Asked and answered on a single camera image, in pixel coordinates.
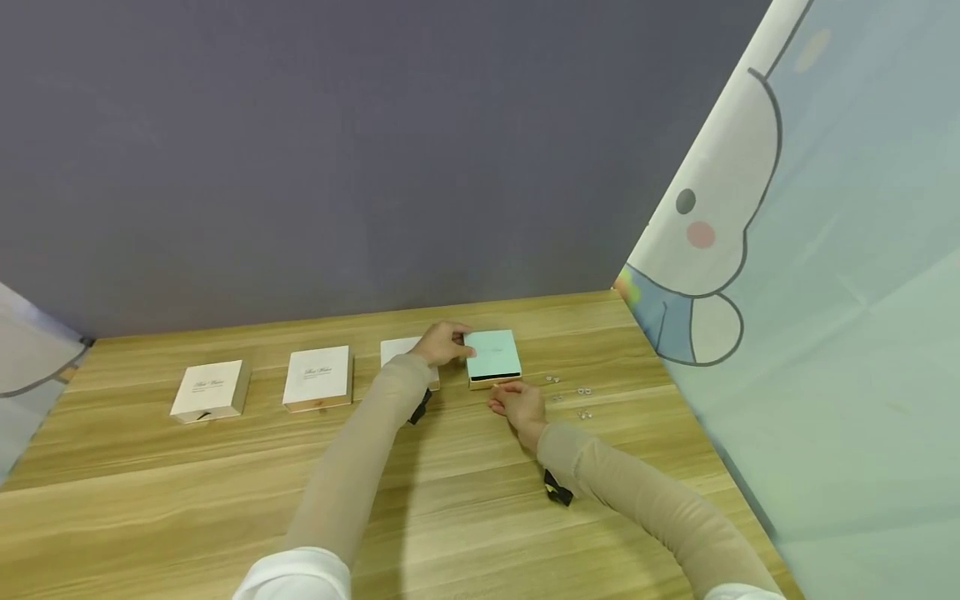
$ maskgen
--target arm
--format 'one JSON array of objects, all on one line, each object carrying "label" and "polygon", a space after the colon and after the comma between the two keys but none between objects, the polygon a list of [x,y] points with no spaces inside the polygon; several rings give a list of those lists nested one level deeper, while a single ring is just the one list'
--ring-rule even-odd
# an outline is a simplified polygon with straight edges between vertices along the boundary
[{"label": "arm", "polygon": [[510,419],[520,442],[537,452],[562,486],[611,507],[666,546],[695,598],[722,584],[780,593],[753,547],[713,505],[573,425],[548,424],[538,388],[505,384],[494,389],[488,405]]},{"label": "arm", "polygon": [[426,360],[416,354],[400,354],[384,365],[310,475],[281,549],[323,548],[353,564],[396,432],[431,378]]}]

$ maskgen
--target purple-gray wall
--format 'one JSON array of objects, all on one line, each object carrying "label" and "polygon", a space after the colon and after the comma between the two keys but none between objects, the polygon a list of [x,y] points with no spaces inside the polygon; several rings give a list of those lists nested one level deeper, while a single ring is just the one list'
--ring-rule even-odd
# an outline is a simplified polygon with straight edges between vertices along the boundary
[{"label": "purple-gray wall", "polygon": [[0,3],[0,280],[97,337],[609,287],[768,4]]}]

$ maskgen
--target pink cheek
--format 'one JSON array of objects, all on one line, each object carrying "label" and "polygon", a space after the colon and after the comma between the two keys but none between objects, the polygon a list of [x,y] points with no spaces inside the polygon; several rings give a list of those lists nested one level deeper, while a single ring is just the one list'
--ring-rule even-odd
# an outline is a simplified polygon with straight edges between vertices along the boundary
[{"label": "pink cheek", "polygon": [[706,221],[694,221],[686,228],[686,239],[694,248],[701,250],[713,246],[717,234]]}]

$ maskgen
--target wrist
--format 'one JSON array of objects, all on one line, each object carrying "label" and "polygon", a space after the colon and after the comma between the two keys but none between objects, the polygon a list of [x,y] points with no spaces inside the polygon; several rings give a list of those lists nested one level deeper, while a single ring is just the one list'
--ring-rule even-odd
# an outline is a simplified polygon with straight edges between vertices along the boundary
[{"label": "wrist", "polygon": [[430,356],[429,352],[421,348],[413,348],[412,350],[407,352],[407,354],[413,354],[414,356],[419,356],[420,358],[423,359],[423,362],[426,363],[426,366],[431,369],[438,366],[434,357]]},{"label": "wrist", "polygon": [[520,444],[533,453],[537,453],[537,446],[540,444],[540,438],[543,436],[543,430],[547,426],[546,420],[537,420],[526,423],[522,428],[516,431]]}]

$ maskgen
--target cartoon curtain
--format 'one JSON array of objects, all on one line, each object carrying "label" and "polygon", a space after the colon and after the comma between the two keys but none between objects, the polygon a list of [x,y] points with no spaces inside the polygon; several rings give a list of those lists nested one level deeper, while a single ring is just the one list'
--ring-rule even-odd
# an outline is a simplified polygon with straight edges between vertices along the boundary
[{"label": "cartoon curtain", "polygon": [[616,282],[811,600],[956,593],[958,28],[774,0]]},{"label": "cartoon curtain", "polygon": [[0,483],[73,376],[80,336],[0,284]]}]

